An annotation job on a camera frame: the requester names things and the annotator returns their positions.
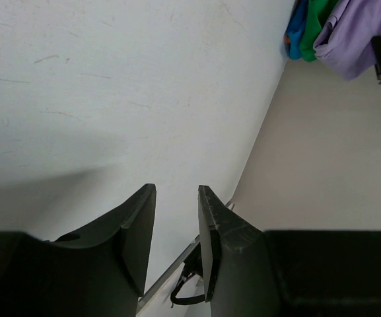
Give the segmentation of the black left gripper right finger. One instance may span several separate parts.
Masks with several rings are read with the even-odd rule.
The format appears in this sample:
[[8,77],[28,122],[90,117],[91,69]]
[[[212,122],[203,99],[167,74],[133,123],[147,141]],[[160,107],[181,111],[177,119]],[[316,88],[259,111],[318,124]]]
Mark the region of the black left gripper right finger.
[[381,231],[260,231],[198,189],[213,316],[381,316]]

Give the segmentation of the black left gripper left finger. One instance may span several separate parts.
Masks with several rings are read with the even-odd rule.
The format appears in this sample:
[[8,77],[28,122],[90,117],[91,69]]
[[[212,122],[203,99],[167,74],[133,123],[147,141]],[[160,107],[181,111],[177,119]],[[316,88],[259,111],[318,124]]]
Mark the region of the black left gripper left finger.
[[156,188],[57,240],[0,231],[0,316],[134,316],[145,291]]

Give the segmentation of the purple t-shirt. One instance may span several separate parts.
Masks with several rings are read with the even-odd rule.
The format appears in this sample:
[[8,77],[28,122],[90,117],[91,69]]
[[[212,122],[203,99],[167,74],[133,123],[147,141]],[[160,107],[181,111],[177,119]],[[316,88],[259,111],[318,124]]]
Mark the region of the purple t-shirt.
[[376,63],[371,40],[381,36],[381,1],[339,1],[313,44],[315,56],[345,80]]

